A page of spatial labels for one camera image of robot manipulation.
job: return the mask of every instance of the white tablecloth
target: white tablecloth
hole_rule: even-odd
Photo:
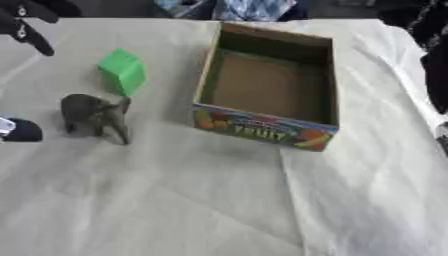
[[[0,145],[2,255],[448,254],[448,162],[432,134],[443,117],[404,31],[375,20],[263,25],[335,39],[341,131],[310,153],[189,127],[214,22],[32,23],[54,57],[0,38],[0,116],[45,132],[42,143]],[[66,135],[65,95],[116,99],[95,69],[116,47],[148,74],[127,115],[132,145]]]

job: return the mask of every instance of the fruit illustration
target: fruit illustration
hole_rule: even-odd
[[[320,148],[323,147],[323,144],[328,141],[331,138],[331,136],[329,134],[324,134],[321,137],[318,137],[316,139],[313,140],[309,140],[309,141],[305,141],[305,142],[298,142],[296,144],[294,144],[294,146],[296,147],[316,147],[319,148],[319,145],[321,146]]]
[[[213,119],[210,117],[207,109],[201,108],[196,111],[196,122],[202,129],[212,129],[213,126]]]
[[[299,138],[304,140],[314,140],[324,136],[326,132],[319,131],[316,129],[304,129],[300,132]]]
[[[210,112],[210,117],[215,121],[227,121],[228,117],[220,112]]]

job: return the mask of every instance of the open box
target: open box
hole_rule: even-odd
[[[195,126],[322,151],[339,129],[331,39],[221,23],[194,97]]]

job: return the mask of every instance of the green block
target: green block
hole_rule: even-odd
[[[139,58],[117,48],[98,63],[106,86],[124,96],[130,96],[145,80]]]

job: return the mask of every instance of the elephant figurine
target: elephant figurine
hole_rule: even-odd
[[[104,127],[111,127],[129,145],[129,134],[124,115],[131,105],[131,99],[124,97],[118,104],[85,94],[71,94],[61,101],[61,113],[65,129],[72,133],[78,125],[91,127],[95,136],[102,136]]]

